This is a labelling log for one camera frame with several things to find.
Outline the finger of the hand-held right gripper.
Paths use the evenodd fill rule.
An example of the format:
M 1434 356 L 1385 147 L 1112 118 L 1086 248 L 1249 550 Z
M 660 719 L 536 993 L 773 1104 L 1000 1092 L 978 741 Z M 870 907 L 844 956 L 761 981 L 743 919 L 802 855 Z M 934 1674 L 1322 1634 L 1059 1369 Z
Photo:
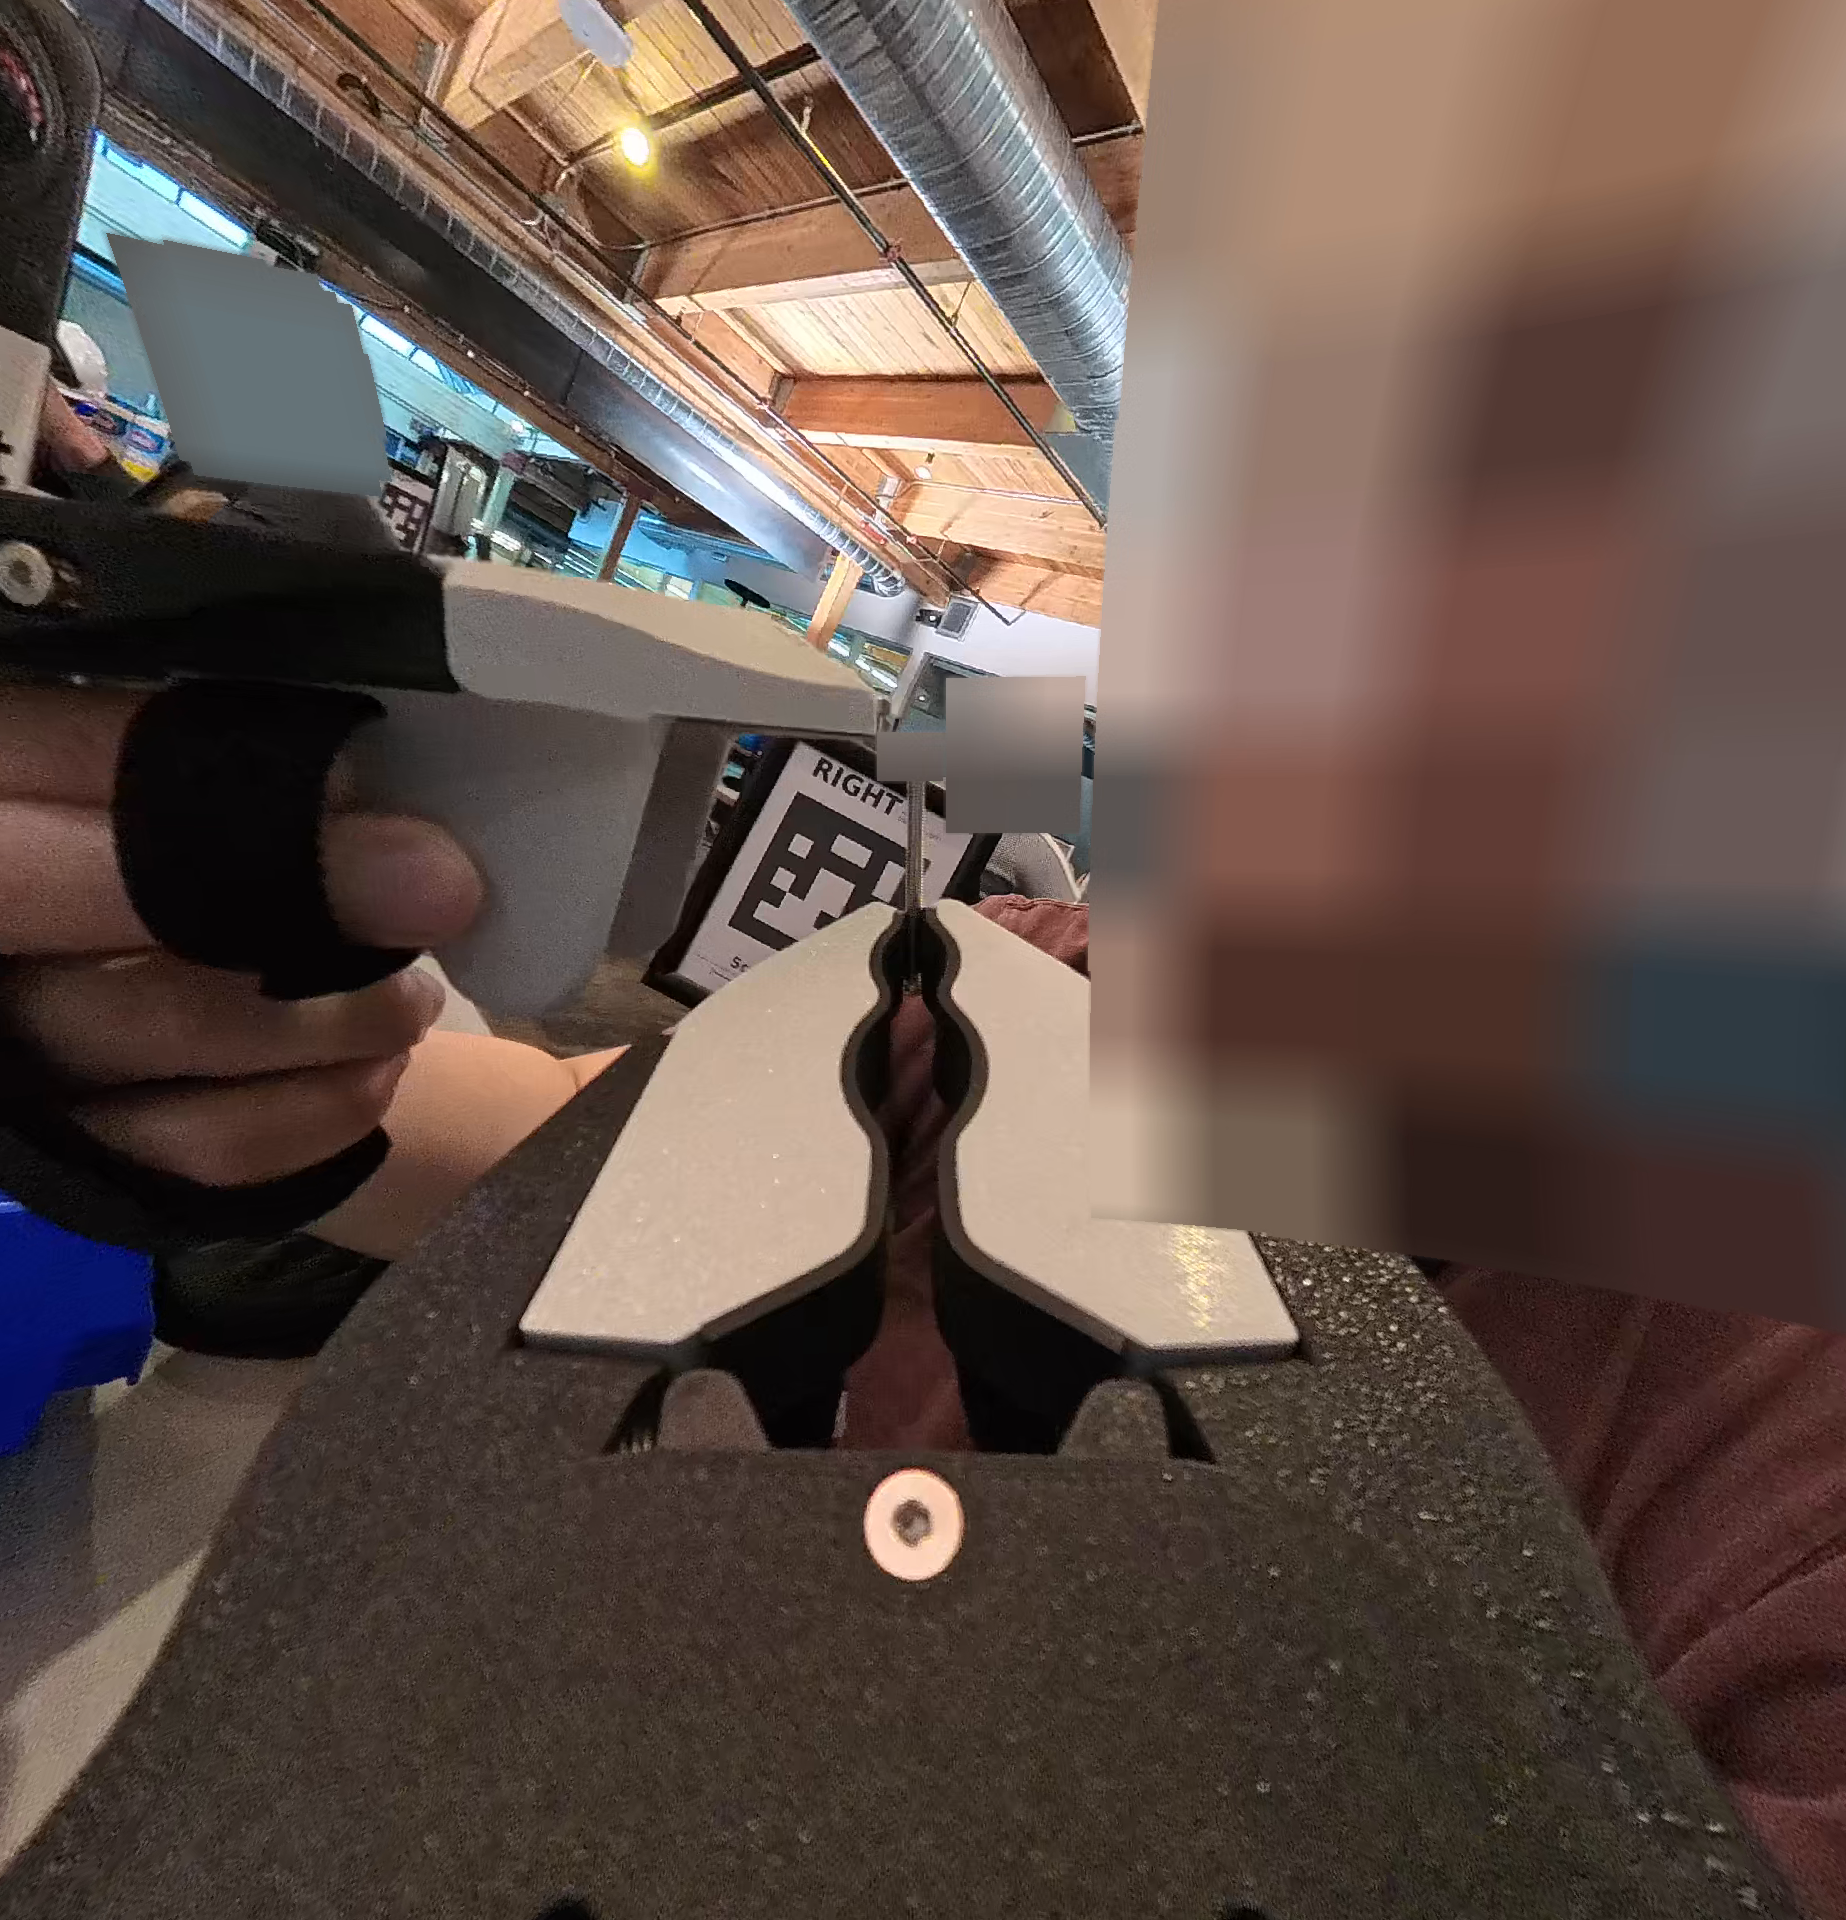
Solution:
M 448 668 L 482 699 L 736 733 L 877 733 L 877 694 L 762 612 L 478 561 L 444 564 L 442 609 Z

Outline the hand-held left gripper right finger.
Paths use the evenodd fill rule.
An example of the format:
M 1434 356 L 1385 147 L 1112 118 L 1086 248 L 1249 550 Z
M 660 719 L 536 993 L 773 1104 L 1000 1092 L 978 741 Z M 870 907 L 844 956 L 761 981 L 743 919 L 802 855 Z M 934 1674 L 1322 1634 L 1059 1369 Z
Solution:
M 1179 1372 L 1296 1355 L 1241 1229 L 1090 1208 L 1089 986 L 962 905 L 919 935 L 934 1020 L 933 1300 L 984 1453 L 1208 1453 Z

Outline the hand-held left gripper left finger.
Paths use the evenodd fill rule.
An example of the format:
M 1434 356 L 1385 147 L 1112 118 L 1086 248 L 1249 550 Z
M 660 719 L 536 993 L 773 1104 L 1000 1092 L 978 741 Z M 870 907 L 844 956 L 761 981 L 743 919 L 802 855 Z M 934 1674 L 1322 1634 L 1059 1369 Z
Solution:
M 834 1443 L 886 1300 L 877 1123 L 904 914 L 868 905 L 672 1031 L 521 1315 L 521 1341 L 743 1384 L 781 1448 Z

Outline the blue plastic bin with divider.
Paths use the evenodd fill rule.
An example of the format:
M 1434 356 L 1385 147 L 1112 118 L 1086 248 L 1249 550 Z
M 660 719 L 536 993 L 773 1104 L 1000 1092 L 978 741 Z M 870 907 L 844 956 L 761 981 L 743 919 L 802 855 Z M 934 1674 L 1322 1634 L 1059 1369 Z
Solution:
M 150 1259 L 0 1193 L 0 1454 L 28 1445 L 52 1398 L 140 1380 L 150 1347 Z

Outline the person's right forearm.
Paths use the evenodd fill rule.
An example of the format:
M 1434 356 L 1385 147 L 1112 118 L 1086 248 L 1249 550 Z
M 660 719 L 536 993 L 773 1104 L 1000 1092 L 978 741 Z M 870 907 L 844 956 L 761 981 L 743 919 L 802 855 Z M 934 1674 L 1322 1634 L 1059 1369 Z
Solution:
M 559 1058 L 507 1039 L 431 1033 L 409 1054 L 388 1106 L 386 1161 L 309 1234 L 375 1259 L 402 1258 L 622 1056 L 619 1045 Z

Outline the person's right hand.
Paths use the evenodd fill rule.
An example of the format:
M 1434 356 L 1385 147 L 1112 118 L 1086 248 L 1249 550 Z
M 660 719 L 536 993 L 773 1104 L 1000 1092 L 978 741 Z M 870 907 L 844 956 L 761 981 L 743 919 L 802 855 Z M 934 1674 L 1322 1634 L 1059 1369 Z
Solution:
M 379 1126 L 442 998 L 409 968 L 277 1003 L 151 948 L 118 867 L 110 804 L 121 693 L 0 687 L 0 1012 L 129 1164 L 253 1188 Z

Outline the framed marker sign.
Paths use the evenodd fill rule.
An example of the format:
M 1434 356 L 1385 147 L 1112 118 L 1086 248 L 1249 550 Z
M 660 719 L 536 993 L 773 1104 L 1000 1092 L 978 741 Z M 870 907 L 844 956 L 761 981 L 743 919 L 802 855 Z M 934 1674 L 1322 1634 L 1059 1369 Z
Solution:
M 868 744 L 757 736 L 643 981 L 697 1004 L 864 907 L 902 908 L 906 865 L 908 804 Z

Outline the black ceiling duct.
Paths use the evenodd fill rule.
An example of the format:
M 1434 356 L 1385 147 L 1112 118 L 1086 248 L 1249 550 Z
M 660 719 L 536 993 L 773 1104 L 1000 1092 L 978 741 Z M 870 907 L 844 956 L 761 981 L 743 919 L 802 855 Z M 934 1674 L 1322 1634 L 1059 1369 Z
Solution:
M 554 434 L 615 443 L 784 566 L 814 571 L 841 550 L 861 564 L 868 592 L 904 592 L 861 540 L 431 193 L 404 157 L 199 5 L 82 1 L 75 14 L 110 98 L 201 147 L 263 207 L 459 338 L 478 379 L 506 371 L 554 417 Z

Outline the silver spiral air duct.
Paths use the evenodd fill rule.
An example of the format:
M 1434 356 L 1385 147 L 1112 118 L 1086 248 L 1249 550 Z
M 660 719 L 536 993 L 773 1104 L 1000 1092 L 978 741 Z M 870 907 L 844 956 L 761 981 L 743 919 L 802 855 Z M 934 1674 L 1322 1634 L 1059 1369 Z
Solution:
M 1078 431 L 1109 447 L 1123 393 L 1129 252 L 1008 9 L 787 9 Z

